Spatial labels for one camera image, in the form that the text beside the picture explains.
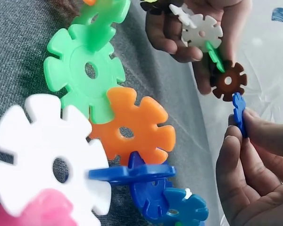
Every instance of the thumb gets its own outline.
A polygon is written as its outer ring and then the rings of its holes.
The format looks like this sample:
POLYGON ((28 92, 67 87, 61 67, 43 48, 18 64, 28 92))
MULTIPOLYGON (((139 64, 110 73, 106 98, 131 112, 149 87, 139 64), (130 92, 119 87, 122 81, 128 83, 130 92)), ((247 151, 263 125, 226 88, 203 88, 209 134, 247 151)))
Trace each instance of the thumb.
POLYGON ((283 156, 283 124, 265 121, 248 108, 243 113, 243 119, 253 144, 283 156))

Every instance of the small white snowflake block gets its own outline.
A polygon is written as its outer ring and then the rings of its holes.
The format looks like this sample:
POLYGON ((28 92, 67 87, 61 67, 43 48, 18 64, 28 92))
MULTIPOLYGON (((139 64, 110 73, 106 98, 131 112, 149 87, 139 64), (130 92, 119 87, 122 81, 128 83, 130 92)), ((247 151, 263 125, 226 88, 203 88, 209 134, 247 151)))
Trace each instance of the small white snowflake block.
POLYGON ((183 23, 182 38, 184 42, 188 43, 188 46, 198 47, 204 53, 208 52, 206 41, 209 41, 214 48, 220 46, 223 31, 213 17, 203 18, 202 14, 194 14, 186 5, 179 8, 171 4, 169 7, 183 23))
POLYGON ((111 186, 89 180, 88 171, 108 168, 105 150, 99 140, 86 141, 92 126, 74 106, 60 117, 61 102, 53 95, 36 94, 25 102, 27 119, 20 106, 12 106, 0 121, 0 152, 14 155, 14 164, 0 161, 0 202, 14 217, 44 189, 55 189, 73 204, 72 218, 78 226, 100 226, 92 214, 108 213, 111 186), (56 180, 52 166, 63 159, 69 176, 56 180))

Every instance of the hand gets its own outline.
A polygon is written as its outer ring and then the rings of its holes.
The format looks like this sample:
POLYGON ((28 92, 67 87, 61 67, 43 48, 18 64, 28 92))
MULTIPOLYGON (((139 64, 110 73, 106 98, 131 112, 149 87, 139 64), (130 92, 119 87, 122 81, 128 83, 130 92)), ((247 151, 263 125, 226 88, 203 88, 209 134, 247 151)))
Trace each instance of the hand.
POLYGON ((230 226, 283 226, 283 125, 251 110, 243 118, 250 138, 229 126, 216 163, 225 216, 230 226))
MULTIPOLYGON (((239 37, 251 10, 252 0, 185 0, 185 3, 195 14, 210 15, 221 24, 224 32, 219 48, 221 57, 235 62, 239 37)), ((211 92, 208 55, 203 55, 199 48, 184 45, 178 16, 148 13, 146 33, 155 49, 171 54, 178 62, 193 62, 198 90, 203 95, 211 92)))

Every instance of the snowflake building block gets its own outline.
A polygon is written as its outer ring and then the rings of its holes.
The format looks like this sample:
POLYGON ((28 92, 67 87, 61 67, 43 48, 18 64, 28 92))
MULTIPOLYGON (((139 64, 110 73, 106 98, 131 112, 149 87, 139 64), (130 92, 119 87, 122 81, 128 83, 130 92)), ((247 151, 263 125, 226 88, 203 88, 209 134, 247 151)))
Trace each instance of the snowflake building block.
POLYGON ((246 103, 240 93, 235 93, 233 96, 233 105, 234 105, 234 118, 237 123, 238 128, 240 129, 243 138, 247 138, 247 133, 244 126, 243 112, 246 108, 246 103))
POLYGON ((182 7, 177 7, 173 4, 171 4, 170 6, 170 10, 172 11, 172 13, 176 16, 178 16, 178 19, 180 20, 181 23, 183 23, 183 25, 185 26, 189 26, 191 25, 192 27, 194 27, 194 23, 191 20, 191 16, 187 13, 185 13, 182 9, 182 7))
MULTIPOLYGON (((133 152, 130 155, 129 168, 134 169, 144 165, 145 162, 138 152, 133 152)), ((159 219, 169 210, 169 203, 164 196, 164 190, 166 187, 172 187, 172 182, 168 181, 167 178, 157 178, 150 182, 141 181, 129 185, 135 206, 149 221, 159 219)))
POLYGON ((169 202, 170 210, 166 215, 154 221, 154 224, 163 223, 164 226, 174 226, 180 222, 182 226, 199 226, 208 218, 206 202, 198 195, 187 189, 169 187, 164 191, 169 202))
POLYGON ((206 41, 209 41, 214 48, 218 48, 221 44, 223 31, 217 21, 206 16, 203 19, 202 14, 189 15, 182 8, 170 5, 171 11, 178 15, 178 19, 183 23, 183 40, 188 46, 198 47, 202 52, 207 53, 206 41))
POLYGON ((168 164, 146 165, 144 162, 138 166, 131 162, 143 160, 138 152, 132 152, 129 158, 129 167, 114 166, 105 169, 93 169, 89 171, 89 179, 107 181, 111 185, 130 185, 139 182, 153 182, 162 178, 175 176, 175 168, 168 164))
POLYGON ((88 6, 93 6, 96 3, 96 0, 83 0, 88 6))
POLYGON ((71 217, 79 226, 100 226, 91 210, 108 213, 111 186, 88 179, 90 169, 109 167, 101 142, 86 141, 91 124, 72 105, 63 110, 61 119, 61 102, 53 95, 32 95, 25 109, 32 123, 18 105, 0 121, 0 152, 14 155, 14 164, 0 161, 0 203, 5 211, 19 217, 44 189, 55 189, 72 203, 71 217), (56 158, 69 169, 63 184, 53 174, 56 158))
POLYGON ((74 24, 68 30, 60 29, 48 44, 48 51, 57 58, 45 59, 44 74, 52 92, 64 87, 68 91, 61 98, 62 108, 74 105, 86 118, 91 110, 94 123, 106 123, 114 118, 107 91, 125 81, 125 72, 119 58, 110 58, 114 48, 109 42, 95 52, 88 46, 89 37, 86 25, 74 24), (85 72, 87 63, 95 70, 94 79, 85 72))
POLYGON ((232 66, 232 61, 224 61, 225 73, 217 74, 211 77, 211 87, 213 94, 217 98, 221 98, 223 95, 223 101, 231 102, 233 100, 233 94, 239 92, 241 95, 244 93, 244 89, 241 85, 247 85, 247 75, 244 74, 244 68, 240 63, 235 63, 232 66))
POLYGON ((168 114, 153 98, 144 97, 136 106, 136 91, 117 87, 108 91, 114 120, 106 124, 93 124, 90 138, 100 138, 108 159, 120 155, 120 164, 128 165, 129 156, 138 151, 147 164, 162 164, 175 146, 175 129, 170 125, 158 127, 167 121, 168 114), (134 136, 126 138, 119 129, 127 127, 134 136))
POLYGON ((130 0, 97 0, 92 7, 84 5, 81 15, 75 17, 72 24, 87 25, 87 40, 92 50, 99 51, 116 33, 112 23, 120 24, 126 18, 130 3, 130 0))
POLYGON ((217 49, 215 49, 212 44, 209 41, 206 41, 206 47, 208 50, 208 54, 211 58, 211 60, 213 61, 213 63, 216 64, 217 69, 222 72, 225 73, 225 68, 223 67, 223 63, 222 60, 218 54, 217 49))
POLYGON ((44 190, 17 218, 0 204, 0 226, 77 226, 70 217, 71 211, 72 204, 63 194, 44 190))

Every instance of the orange snowflake block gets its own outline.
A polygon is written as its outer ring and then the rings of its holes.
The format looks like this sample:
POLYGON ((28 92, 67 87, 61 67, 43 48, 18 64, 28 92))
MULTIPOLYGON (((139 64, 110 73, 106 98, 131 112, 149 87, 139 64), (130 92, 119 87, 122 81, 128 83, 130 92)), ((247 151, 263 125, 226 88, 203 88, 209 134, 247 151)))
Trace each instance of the orange snowflake block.
POLYGON ((96 3, 96 0, 83 0, 88 6, 93 6, 96 3))
POLYGON ((114 120, 106 124, 93 124, 90 138, 100 138, 110 160, 120 155, 120 164, 128 165, 131 152, 138 151, 146 164, 162 164, 175 146, 175 129, 164 123, 168 114, 153 98, 144 97, 140 106, 134 105, 136 91, 132 88, 115 87, 107 92, 114 120), (119 129, 127 127, 133 137, 126 138, 119 129))

